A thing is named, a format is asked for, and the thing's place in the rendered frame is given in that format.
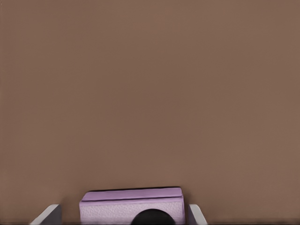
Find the pale lilac phone black lenses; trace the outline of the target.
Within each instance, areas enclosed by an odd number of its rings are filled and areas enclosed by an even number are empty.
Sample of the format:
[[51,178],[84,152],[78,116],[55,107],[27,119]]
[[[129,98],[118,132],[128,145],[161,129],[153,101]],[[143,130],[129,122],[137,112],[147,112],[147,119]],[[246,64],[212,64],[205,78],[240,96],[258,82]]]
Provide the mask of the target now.
[[177,225],[185,223],[185,206],[180,187],[149,187],[92,190],[79,202],[83,224],[130,224],[146,210],[168,214]]

